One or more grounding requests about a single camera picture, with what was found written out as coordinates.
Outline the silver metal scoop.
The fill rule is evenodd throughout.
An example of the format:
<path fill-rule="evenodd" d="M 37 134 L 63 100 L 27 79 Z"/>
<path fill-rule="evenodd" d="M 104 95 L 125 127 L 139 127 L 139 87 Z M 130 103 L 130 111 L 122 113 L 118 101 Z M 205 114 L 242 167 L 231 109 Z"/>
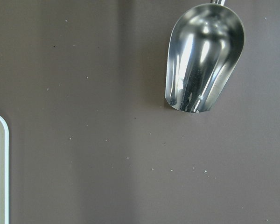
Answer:
<path fill-rule="evenodd" d="M 244 43 L 243 23 L 223 0 L 186 11 L 170 35 L 167 103 L 182 112 L 209 111 L 234 71 Z"/>

